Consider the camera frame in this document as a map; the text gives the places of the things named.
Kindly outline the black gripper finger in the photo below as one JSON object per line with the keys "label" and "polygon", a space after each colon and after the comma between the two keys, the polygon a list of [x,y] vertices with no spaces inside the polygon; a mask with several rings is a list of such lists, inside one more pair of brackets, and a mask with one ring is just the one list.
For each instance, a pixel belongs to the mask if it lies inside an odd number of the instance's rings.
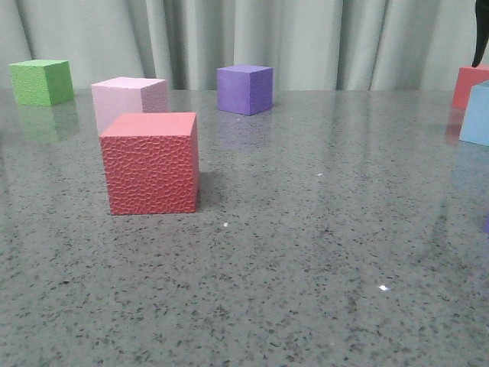
{"label": "black gripper finger", "polygon": [[471,66],[478,67],[483,59],[488,43],[489,27],[489,4],[488,0],[476,0],[474,13],[476,18],[476,43],[474,57]]}

